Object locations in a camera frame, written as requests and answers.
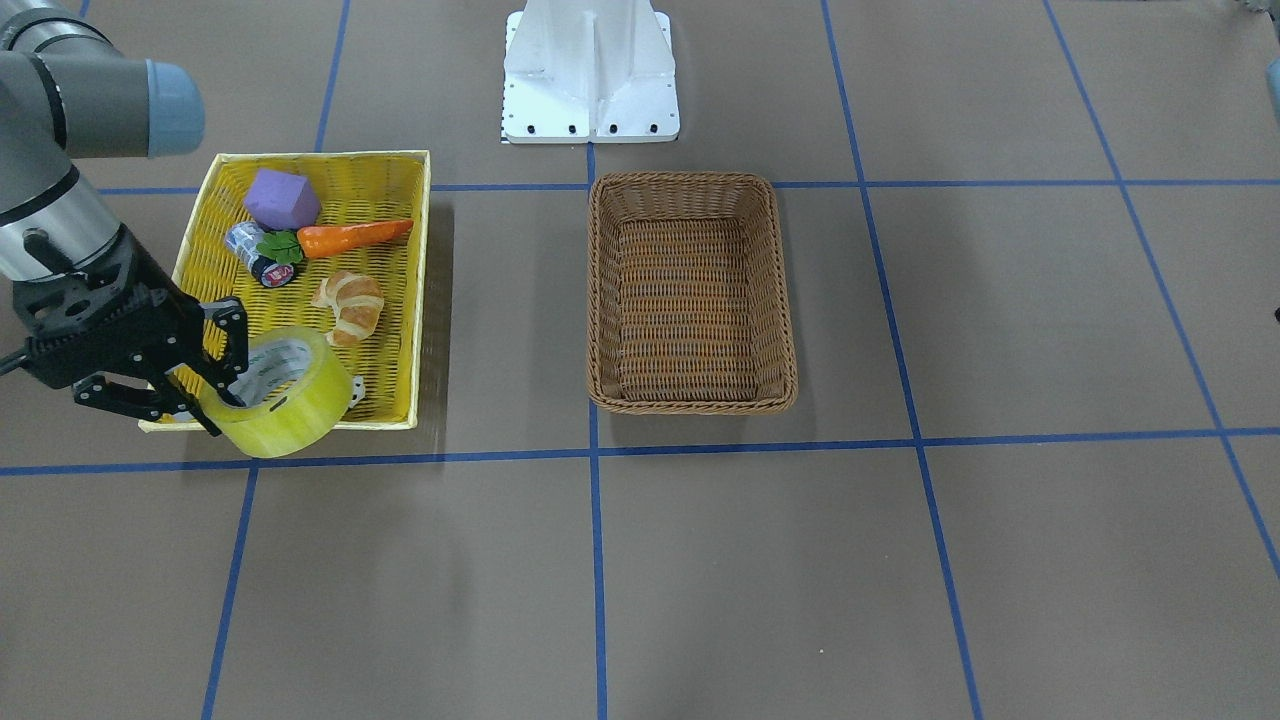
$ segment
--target yellow packing tape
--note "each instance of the yellow packing tape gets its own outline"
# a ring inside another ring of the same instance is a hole
[[[229,389],[244,407],[228,405],[207,383],[200,406],[252,457],[279,457],[320,439],[347,413],[352,392],[351,373],[324,336],[301,327],[253,338],[248,370]]]

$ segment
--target can label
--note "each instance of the can label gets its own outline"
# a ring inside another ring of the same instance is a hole
[[[236,223],[227,231],[223,242],[227,249],[239,258],[250,274],[265,287],[280,287],[293,279],[297,274],[293,265],[275,263],[270,258],[257,251],[257,243],[262,242],[264,231],[257,223],[248,220]]]

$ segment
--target orange carrot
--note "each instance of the orange carrot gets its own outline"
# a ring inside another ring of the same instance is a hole
[[[298,229],[307,258],[329,258],[347,250],[388,242],[413,229],[413,220],[383,220],[358,225],[310,225]]]

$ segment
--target croissant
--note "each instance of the croissant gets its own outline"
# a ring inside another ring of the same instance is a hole
[[[314,307],[333,307],[335,323],[324,337],[334,347],[351,347],[374,334],[383,304],[383,288],[378,287],[378,281],[347,270],[338,270],[320,281],[320,287],[311,296]]]

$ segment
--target brown wicker basket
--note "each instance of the brown wicker basket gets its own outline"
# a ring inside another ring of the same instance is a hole
[[[613,173],[590,202],[588,389],[630,414],[763,415],[796,396],[773,188]]]

